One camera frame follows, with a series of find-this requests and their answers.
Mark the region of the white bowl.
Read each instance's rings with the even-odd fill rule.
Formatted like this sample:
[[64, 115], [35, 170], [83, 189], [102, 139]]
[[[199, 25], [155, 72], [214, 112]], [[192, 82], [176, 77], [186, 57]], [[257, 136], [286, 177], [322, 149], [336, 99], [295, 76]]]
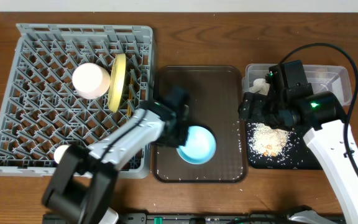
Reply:
[[84, 63], [74, 70], [72, 82], [80, 97], [93, 100], [108, 91], [110, 75], [107, 70], [95, 63]]

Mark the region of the white tissue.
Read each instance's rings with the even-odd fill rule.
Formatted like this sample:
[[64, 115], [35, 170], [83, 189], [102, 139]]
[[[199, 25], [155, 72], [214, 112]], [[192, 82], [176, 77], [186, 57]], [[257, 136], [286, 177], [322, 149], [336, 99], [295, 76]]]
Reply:
[[270, 84], [264, 78], [254, 80], [253, 85], [249, 88], [249, 92], [267, 95], [269, 92]]

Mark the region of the blue bowl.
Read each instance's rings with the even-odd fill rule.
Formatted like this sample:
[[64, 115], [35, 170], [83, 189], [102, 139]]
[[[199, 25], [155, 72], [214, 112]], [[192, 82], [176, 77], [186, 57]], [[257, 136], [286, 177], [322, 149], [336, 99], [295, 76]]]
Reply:
[[202, 126], [190, 126], [186, 143], [177, 148], [177, 153], [187, 163], [200, 165], [212, 159], [216, 146], [210, 130]]

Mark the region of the white cup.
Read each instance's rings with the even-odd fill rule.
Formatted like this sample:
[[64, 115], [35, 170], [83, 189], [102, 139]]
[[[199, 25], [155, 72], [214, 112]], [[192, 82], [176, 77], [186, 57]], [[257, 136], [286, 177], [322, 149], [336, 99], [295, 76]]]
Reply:
[[66, 150], [70, 147], [70, 145], [61, 145], [61, 146], [58, 146], [53, 154], [53, 158], [54, 158], [54, 161], [59, 164], [64, 153], [66, 152]]

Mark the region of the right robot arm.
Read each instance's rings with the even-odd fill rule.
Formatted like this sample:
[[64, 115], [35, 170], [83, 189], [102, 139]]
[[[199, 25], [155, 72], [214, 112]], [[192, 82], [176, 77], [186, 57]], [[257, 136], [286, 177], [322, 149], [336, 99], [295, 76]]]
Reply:
[[314, 93], [301, 61], [269, 68], [266, 95], [246, 92], [241, 120], [273, 129], [305, 128], [303, 141], [323, 168], [347, 223], [358, 223], [358, 147], [346, 113], [330, 91]]

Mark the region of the yellow plate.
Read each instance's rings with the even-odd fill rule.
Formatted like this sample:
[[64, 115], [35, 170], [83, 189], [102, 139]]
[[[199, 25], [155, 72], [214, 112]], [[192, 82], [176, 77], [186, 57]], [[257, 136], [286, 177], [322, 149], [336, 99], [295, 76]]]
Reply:
[[117, 54], [111, 69], [108, 108], [115, 113], [120, 105], [126, 75], [126, 55]]

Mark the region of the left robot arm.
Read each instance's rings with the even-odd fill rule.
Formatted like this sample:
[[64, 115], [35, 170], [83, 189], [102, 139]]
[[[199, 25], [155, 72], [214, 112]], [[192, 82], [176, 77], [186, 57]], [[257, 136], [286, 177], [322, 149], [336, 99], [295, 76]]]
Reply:
[[185, 145], [188, 100], [188, 93], [175, 86], [158, 101], [143, 101], [126, 124], [103, 140], [88, 147], [61, 146], [42, 204], [67, 223], [116, 223], [119, 215], [109, 204], [119, 172], [148, 144]]

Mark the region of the wooden chopstick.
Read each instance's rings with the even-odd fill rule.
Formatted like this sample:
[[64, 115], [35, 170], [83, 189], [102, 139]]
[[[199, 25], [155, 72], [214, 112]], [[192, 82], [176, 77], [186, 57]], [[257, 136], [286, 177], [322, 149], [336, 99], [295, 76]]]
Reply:
[[127, 103], [127, 114], [129, 117], [132, 116], [132, 113], [134, 112], [134, 105], [133, 105], [133, 99], [134, 99], [134, 94], [133, 94], [133, 84], [134, 81], [132, 78], [130, 78], [130, 82], [129, 82], [129, 94], [128, 94], [128, 103]]

